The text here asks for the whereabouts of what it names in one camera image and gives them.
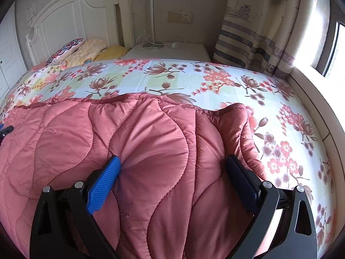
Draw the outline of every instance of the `silver screw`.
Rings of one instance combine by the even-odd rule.
[[[296,187],[296,189],[297,189],[297,191],[299,191],[299,192],[301,192],[301,193],[304,192],[304,188],[303,188],[302,186],[300,186],[300,185],[298,185],[298,186]]]
[[[48,193],[50,191],[50,186],[45,186],[44,188],[43,188],[43,192],[44,193]]]
[[[74,184],[74,187],[76,187],[77,189],[80,189],[81,187],[84,186],[84,182],[83,181],[78,181]]]
[[[262,184],[267,189],[272,188],[272,183],[270,181],[264,181]]]

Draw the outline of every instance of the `headboard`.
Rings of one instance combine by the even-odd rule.
[[[119,5],[121,28],[117,24],[115,5]],[[132,0],[52,0],[36,16],[31,27],[33,38],[26,35],[33,65],[47,61],[58,49],[76,38],[103,39],[108,47],[134,46]]]

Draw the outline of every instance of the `nightstand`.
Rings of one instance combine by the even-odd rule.
[[[155,50],[142,49],[139,45],[136,45],[122,59],[167,58],[210,62],[210,58],[203,44],[183,43],[178,49],[172,49],[171,44],[164,43],[162,48]]]

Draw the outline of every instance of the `bed sheet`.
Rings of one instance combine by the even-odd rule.
[[[50,65],[27,72],[0,104],[0,123],[14,106],[71,97],[105,99],[128,92],[167,96],[209,110],[240,102],[247,108],[268,180],[278,188],[304,187],[315,220],[319,258],[332,243],[336,192],[331,165],[310,115],[284,80],[215,63],[168,59],[63,68]],[[278,222],[279,214],[272,227]],[[273,237],[274,231],[267,236]]]

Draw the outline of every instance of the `bed post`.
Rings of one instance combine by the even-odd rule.
[[[32,65],[35,66],[38,63],[36,62],[35,56],[34,56],[33,51],[32,51],[32,47],[30,46],[30,41],[31,40],[29,38],[29,35],[26,35],[25,38],[26,38],[26,46],[28,47],[28,50],[29,50],[29,54],[30,54],[30,59],[31,59]]]
[[[119,6],[125,48],[129,49],[135,45],[132,21],[132,0],[119,0]]]

